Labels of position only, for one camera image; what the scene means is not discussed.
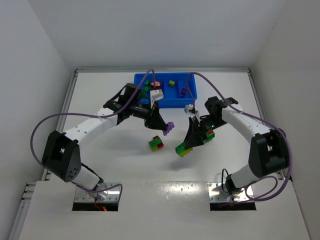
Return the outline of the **purple butterfly lego brick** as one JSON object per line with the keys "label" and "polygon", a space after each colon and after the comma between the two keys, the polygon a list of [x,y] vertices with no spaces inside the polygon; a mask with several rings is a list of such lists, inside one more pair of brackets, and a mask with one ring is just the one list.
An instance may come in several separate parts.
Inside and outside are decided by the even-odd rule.
{"label": "purple butterfly lego brick", "polygon": [[164,136],[166,136],[173,128],[175,127],[174,123],[173,122],[168,122],[166,124],[166,130],[164,130],[162,133]]}

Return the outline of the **green lime lego stack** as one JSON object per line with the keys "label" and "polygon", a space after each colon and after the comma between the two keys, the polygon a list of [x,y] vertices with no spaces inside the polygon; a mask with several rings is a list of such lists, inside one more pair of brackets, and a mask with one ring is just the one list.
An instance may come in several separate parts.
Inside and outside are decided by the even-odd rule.
{"label": "green lime lego stack", "polygon": [[188,153],[190,153],[193,150],[192,147],[187,149],[186,145],[187,145],[187,142],[184,141],[175,148],[176,154],[181,158],[183,158],[185,155],[187,155]]}

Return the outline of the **large lego block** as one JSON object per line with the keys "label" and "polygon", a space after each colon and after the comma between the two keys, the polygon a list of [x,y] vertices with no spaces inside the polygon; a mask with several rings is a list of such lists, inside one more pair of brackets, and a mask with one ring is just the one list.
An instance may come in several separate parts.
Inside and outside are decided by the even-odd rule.
{"label": "large lego block", "polygon": [[154,136],[152,140],[148,142],[148,144],[153,152],[164,147],[164,144],[158,135]]}

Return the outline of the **red flower lego brick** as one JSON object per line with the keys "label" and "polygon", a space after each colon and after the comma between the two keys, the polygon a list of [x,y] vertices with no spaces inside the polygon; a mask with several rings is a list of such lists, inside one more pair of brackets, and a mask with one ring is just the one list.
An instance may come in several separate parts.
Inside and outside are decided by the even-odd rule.
{"label": "red flower lego brick", "polygon": [[154,80],[150,83],[150,87],[153,89],[153,90],[159,90],[162,88],[162,82],[161,81],[157,81],[157,80]]}

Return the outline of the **purple paw lego brick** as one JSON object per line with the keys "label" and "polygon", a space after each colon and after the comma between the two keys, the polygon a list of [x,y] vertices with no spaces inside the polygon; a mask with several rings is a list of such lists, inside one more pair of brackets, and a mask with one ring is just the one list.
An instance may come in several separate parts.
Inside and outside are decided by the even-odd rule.
{"label": "purple paw lego brick", "polygon": [[182,87],[180,92],[179,92],[179,97],[181,99],[184,99],[187,96],[188,89],[186,87]]}

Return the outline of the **lime lego brick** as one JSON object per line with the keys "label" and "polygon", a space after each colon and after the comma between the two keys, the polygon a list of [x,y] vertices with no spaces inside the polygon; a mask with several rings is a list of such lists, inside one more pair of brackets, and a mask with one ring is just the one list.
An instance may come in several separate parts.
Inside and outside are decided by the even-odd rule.
{"label": "lime lego brick", "polygon": [[168,85],[173,88],[175,86],[175,82],[173,80],[170,80],[168,82]]}

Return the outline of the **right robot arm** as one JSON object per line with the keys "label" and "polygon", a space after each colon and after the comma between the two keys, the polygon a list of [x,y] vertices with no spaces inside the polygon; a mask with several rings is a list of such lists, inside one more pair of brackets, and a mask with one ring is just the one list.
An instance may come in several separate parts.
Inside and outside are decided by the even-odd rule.
{"label": "right robot arm", "polygon": [[226,191],[231,195],[245,186],[289,167],[288,147],[285,134],[244,114],[239,103],[232,97],[226,100],[216,96],[205,102],[208,115],[199,116],[194,106],[188,104],[184,111],[190,115],[189,128],[182,144],[176,147],[179,156],[194,147],[202,146],[213,139],[214,130],[224,125],[234,127],[249,143],[248,163],[240,170],[229,174],[225,180]]}

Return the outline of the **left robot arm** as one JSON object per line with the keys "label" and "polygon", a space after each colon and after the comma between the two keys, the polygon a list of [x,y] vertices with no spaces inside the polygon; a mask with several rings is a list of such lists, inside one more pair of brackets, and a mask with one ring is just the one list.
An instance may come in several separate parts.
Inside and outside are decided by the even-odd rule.
{"label": "left robot arm", "polygon": [[166,123],[157,102],[140,102],[137,85],[127,83],[99,111],[84,122],[64,132],[53,131],[47,139],[41,163],[64,182],[71,182],[89,193],[102,190],[103,179],[81,162],[81,151],[105,131],[133,116],[144,126],[167,135],[174,127]]}

